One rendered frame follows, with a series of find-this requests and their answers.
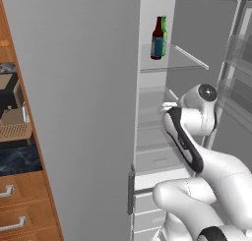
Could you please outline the brown beer bottle blue label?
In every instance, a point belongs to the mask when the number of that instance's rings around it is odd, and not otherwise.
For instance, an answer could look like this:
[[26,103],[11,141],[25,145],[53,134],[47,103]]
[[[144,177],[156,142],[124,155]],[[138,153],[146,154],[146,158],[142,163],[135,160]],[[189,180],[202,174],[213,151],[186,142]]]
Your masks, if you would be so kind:
[[156,28],[153,32],[153,38],[152,38],[151,58],[153,60],[159,60],[161,58],[162,46],[163,46],[163,31],[161,27],[161,16],[158,16]]

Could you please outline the white fridge crisper drawer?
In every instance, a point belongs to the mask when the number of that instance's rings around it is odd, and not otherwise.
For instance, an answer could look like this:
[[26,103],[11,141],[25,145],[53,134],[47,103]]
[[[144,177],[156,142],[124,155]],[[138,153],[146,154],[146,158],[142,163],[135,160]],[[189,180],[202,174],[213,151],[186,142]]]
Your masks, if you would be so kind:
[[147,174],[183,166],[182,156],[177,148],[142,151],[136,155],[135,170],[138,174]]

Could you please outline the wooden cupboard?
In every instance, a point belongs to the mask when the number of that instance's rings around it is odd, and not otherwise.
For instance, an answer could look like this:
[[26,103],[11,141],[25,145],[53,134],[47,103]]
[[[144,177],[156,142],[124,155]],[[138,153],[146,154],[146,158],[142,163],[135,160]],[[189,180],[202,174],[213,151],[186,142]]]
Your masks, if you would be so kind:
[[0,63],[14,62],[15,57],[3,1],[0,0]]

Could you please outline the black and beige coffee machine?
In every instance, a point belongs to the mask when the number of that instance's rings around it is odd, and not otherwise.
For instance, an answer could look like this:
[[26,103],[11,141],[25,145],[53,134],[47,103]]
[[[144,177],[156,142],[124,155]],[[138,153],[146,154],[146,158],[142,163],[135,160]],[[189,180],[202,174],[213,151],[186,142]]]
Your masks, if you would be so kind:
[[32,125],[14,63],[0,63],[0,149],[32,144]]

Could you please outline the white freezer drawer front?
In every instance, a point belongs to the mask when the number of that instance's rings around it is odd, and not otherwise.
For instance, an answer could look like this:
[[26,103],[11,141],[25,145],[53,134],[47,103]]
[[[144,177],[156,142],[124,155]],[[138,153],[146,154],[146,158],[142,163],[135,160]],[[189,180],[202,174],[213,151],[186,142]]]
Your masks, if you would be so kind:
[[135,196],[132,218],[131,241],[153,241],[155,234],[164,223],[165,212],[153,200],[153,193]]

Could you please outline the glass fridge shelf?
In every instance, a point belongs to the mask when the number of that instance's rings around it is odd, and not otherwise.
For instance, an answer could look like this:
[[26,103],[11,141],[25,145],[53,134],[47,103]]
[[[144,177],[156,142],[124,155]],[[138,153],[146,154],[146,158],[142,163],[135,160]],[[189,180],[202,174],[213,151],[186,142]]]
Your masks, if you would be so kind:
[[151,127],[160,124],[159,108],[164,102],[175,102],[178,97],[166,87],[142,88],[139,94],[138,126]]
[[210,69],[206,63],[173,44],[167,46],[165,55],[159,60],[151,58],[151,46],[149,44],[143,44],[141,52],[142,73],[166,72],[177,69]]

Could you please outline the green beer bottle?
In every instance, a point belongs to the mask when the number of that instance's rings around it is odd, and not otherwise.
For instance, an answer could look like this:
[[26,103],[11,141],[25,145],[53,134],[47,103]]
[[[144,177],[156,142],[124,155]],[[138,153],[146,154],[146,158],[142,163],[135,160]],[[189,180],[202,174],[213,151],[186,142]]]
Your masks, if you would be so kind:
[[161,56],[165,56],[166,43],[167,43],[166,16],[161,16],[161,29],[163,33],[163,44],[162,44]]

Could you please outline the grey fridge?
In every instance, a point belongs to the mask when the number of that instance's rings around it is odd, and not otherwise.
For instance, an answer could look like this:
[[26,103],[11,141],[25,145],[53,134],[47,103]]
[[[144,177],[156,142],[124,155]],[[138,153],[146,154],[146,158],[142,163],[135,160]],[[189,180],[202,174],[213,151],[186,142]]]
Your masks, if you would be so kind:
[[130,241],[141,0],[2,0],[64,241]]

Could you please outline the grey fridge door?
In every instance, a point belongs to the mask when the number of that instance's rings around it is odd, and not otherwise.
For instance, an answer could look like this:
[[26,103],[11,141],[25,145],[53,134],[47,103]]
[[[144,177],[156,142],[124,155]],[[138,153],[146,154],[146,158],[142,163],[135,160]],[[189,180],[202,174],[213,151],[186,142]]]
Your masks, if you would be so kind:
[[252,147],[252,0],[241,0],[217,83],[218,126],[204,145],[244,159]]

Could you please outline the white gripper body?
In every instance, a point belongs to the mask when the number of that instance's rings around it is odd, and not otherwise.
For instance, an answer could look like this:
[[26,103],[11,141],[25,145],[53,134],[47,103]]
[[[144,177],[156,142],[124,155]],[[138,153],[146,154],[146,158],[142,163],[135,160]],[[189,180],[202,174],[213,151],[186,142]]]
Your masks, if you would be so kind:
[[158,109],[159,114],[163,114],[168,111],[172,107],[177,107],[178,104],[176,102],[164,102]]

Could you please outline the wooden drawer front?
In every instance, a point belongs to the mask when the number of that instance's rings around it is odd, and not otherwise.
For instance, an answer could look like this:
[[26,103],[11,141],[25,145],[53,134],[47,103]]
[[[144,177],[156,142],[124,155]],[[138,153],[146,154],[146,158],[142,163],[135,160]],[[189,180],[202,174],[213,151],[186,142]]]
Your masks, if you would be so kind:
[[61,241],[61,237],[56,227],[50,227],[25,232],[11,238],[11,241]]
[[14,185],[15,190],[11,197],[0,198],[0,208],[49,199],[41,171],[0,177],[0,193],[6,191],[7,185]]
[[0,208],[0,226],[19,223],[20,216],[27,218],[25,227],[0,232],[0,237],[56,226],[56,220],[49,200]]

